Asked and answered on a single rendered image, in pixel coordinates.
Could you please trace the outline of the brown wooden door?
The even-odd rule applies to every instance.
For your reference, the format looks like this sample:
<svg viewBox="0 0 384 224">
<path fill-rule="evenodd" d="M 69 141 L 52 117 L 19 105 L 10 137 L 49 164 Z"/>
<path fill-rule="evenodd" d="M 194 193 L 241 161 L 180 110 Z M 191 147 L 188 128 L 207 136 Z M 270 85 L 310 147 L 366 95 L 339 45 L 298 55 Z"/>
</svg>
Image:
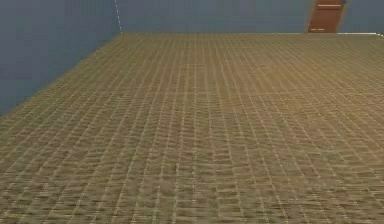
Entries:
<svg viewBox="0 0 384 224">
<path fill-rule="evenodd" d="M 336 33 L 344 10 L 343 0 L 314 0 L 309 33 Z"/>
</svg>

